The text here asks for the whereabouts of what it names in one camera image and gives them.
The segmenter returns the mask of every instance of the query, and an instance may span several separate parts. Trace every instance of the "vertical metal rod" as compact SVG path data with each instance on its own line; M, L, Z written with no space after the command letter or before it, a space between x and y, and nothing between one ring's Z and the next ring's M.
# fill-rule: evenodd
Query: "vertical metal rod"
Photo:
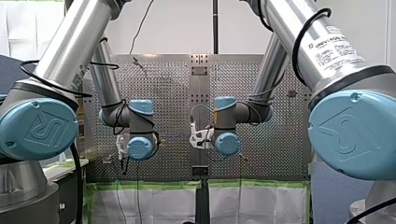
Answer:
M102 39L93 54L96 63L111 63L110 49L106 40ZM121 102L119 83L114 70L107 65L90 65L93 84L98 92L101 106L115 105Z
M35 73L77 91L110 14L110 6L103 0L74 1Z
M267 51L262 59L259 76L256 79L251 99L269 99L273 96L271 90L282 77L287 62L288 53L283 48L276 34L272 34Z
M213 0L213 53L219 54L219 0Z

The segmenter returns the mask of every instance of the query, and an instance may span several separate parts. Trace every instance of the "cable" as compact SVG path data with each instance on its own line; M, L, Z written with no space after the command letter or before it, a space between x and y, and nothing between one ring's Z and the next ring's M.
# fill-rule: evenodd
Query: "cable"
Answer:
M285 77L285 73L282 74L282 76L280 77L280 79L274 84L273 87L271 87L271 89L267 90L267 91L262 91L258 94L250 94L248 97L261 97L264 94L273 91L277 86L279 86L279 84L282 82L283 78Z
M121 202L120 202L119 186L120 186L120 181L117 181L117 201L119 203L119 207L120 207L120 210L122 212L122 216L124 218L124 224L126 224L126 216L125 216L125 213L123 212L123 209L122 209L122 206L121 206Z
M120 119L120 117L122 115L122 111L126 105L127 105L126 100L122 99L122 107L120 107L119 110L117 110L116 121L114 122L114 126L113 126L113 134L114 135L119 135L120 133L122 133L125 130L125 127L122 127L122 129L119 132L116 132L116 128L118 126L120 126L119 119Z
M250 110L253 110L254 113L257 115L257 117L259 117L259 121L262 122L262 115L259 113L259 111L256 108L254 108L254 106L250 105L249 103L243 102L243 101L238 101L238 103L247 106ZM250 125L259 126L260 122L258 122L258 123L250 123Z
M387 201L385 201L383 203L380 203L380 204L378 204L378 205L376 205L376 206L374 206L372 208L367 209L366 211L364 211L364 212L358 214L357 216L353 217L352 219L350 219L346 224L359 223L359 220L362 219L363 217L367 217L370 214L372 214L372 213L374 213L374 212L376 212L376 211L378 211L380 209L383 209L385 207L391 206L393 204L396 204L396 198L392 198L392 199L387 200Z
M128 166L129 166L129 156L126 158L126 166L124 168L123 158L120 160L122 174L126 175L128 173Z
M268 25L268 23L264 20L264 16L262 15L262 0L257 0L257 4L258 4L258 8L259 8L259 17L260 17L260 21L262 21L262 25L264 25L265 28L267 28L267 30L273 32L273 28L271 28L270 25Z
M118 64L115 64L115 63L95 63L95 62L90 62L90 64L99 65L99 66L109 66L109 67L112 67L111 69L113 69L113 70L117 70L117 69L120 68L120 66Z
M78 91L70 91L70 90L68 90L68 89L66 89L66 88L63 88L63 87L57 86L57 85L55 85L55 84L52 84L51 82L47 81L46 79L44 79L44 78L42 78L42 77L39 77L39 76L33 74L32 72L28 71L28 70L26 69L26 67L25 67L25 65L32 64L32 63L38 63L38 62L40 62L40 61L39 61L39 60L32 60L32 61L25 61L25 62L22 62L21 65L20 65L20 69L22 70L23 73L25 73L25 74L28 75L29 77L35 78L35 79L37 79L38 81L40 81L40 82L42 82L43 84L45 84L46 86L51 87L51 88L53 88L53 89L57 89L57 90L60 90L60 91L69 92L69 93L72 93L72 94L75 94L75 95L78 95L78 96L81 96L81 97L92 97L92 95L90 95L90 94L88 94L88 93L83 93L83 92L78 92Z
M151 2L149 2L149 4L148 4L148 8L146 9L146 13L143 16L143 19L142 19L142 21L140 22L140 25L139 25L139 29L137 30L137 33L134 36L134 40L132 41L132 46L131 46L131 50L129 51L129 54L132 54L132 51L134 50L134 42L136 41L137 37L140 34L140 30L142 29L143 23L145 22L145 19L146 19L147 15L149 14L149 9L151 8L151 5L152 5L153 2L154 2L154 0L151 0Z
M140 162L137 162L136 166L136 199L137 199L137 211L139 213L139 218L140 218L140 224L143 224L143 218L142 218L142 211L140 210L140 199L139 199L139 164Z
M317 19L323 17L323 16L327 16L330 17L332 15L332 10L325 7L321 10L319 10L317 13L315 13L311 18L309 18L303 28L301 29L300 33L297 35L296 41L294 42L294 47L293 47L293 52L291 55L291 63L293 66L293 70L294 70L294 75L300 80L301 83L303 83L303 85L306 86L305 81L303 79L303 76L301 75L301 71L300 71L300 66L298 64L298 51L300 49L301 46L301 42L303 41L304 35L305 33L308 31L308 29L311 27L311 25L314 23L314 21L316 21Z
M73 160L76 166L76 175L77 175L77 213L76 213L75 223L81 224L84 193L83 193L81 164L79 163L79 155L74 142L70 146L70 150L72 151Z
M207 106L207 105L195 105L195 106L193 106L192 109L191 109L191 115L194 114L194 110L195 110L196 108L198 108L198 107L204 107L204 108L206 108L206 109L209 111L209 113L212 112L212 109L210 109L210 107Z

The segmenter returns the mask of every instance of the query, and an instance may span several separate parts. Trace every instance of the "pegboard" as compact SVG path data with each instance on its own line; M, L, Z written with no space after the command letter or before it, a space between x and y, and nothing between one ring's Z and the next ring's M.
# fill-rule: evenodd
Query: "pegboard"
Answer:
M143 69L133 64L133 56L113 57L113 62L120 66L116 71L120 91L127 100L153 101L155 130L162 139L155 157L139 162L139 178L156 181L191 180L190 114L187 103L190 55L135 57ZM91 132L88 138L93 139L95 152L87 172L88 181L134 179L137 162L130 161L127 175L121 174L116 136L113 135L112 128L98 121L100 104L92 84L90 88L92 101L85 102L84 105L86 113L90 113L86 120L90 125L85 129L86 132Z
M190 55L135 55L143 69L134 64L134 57L118 55L113 63L120 65L116 71L120 91L124 98L150 99L154 103L155 130L163 143L158 154L149 161L139 163L139 178L152 181L191 180L191 165L197 149L191 148L190 109L191 88L206 86L209 104L218 95L234 95L247 99L258 74L261 55L209 55L208 79L195 83ZM122 175L117 159L116 136L112 128L97 119L100 110L98 96L87 77L84 88L93 97L84 102L86 113L86 151L91 162L88 167L89 182L106 182L117 179L135 179L136 165L130 161L127 175ZM295 90L297 96L289 98ZM310 147L307 144L306 119L308 112L304 87L294 78L290 67L285 79L276 90L274 116L270 122L252 127L238 124L241 136L243 161L239 156L223 159L215 149L209 150L209 178L270 178L302 180L307 176ZM209 120L206 113L200 119Z
M232 95L246 100L253 90L262 56L211 55L209 57L210 99ZM290 97L290 91L296 91ZM224 158L209 152L209 178L266 178L303 180L307 177L310 146L306 134L308 90L288 65L276 88L274 115L257 127L237 124L241 139L240 155Z

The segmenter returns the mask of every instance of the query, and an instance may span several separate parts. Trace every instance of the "bolt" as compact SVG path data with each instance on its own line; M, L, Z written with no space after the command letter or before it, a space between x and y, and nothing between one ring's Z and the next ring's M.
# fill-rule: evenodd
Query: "bolt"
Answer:
M40 107L40 104L39 104L38 102L36 102L36 101L33 101L33 102L32 102L32 106L33 106L34 108L39 108L39 107Z
M15 142L6 142L6 145L7 145L8 147L14 147Z
M64 203L60 203L60 204L59 204L59 209L60 209L61 211L63 211L65 208L66 208L66 205L65 205Z

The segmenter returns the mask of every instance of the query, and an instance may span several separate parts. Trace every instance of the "white wall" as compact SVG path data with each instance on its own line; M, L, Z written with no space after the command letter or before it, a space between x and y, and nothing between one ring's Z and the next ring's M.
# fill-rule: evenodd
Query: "white wall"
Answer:
M0 1L0 54L40 59L63 18L63 2Z
M134 0L112 21L106 35L114 54L128 54L150 0ZM270 33L249 5L219 0L219 53L263 54ZM155 0L134 54L190 54L213 52L212 0Z

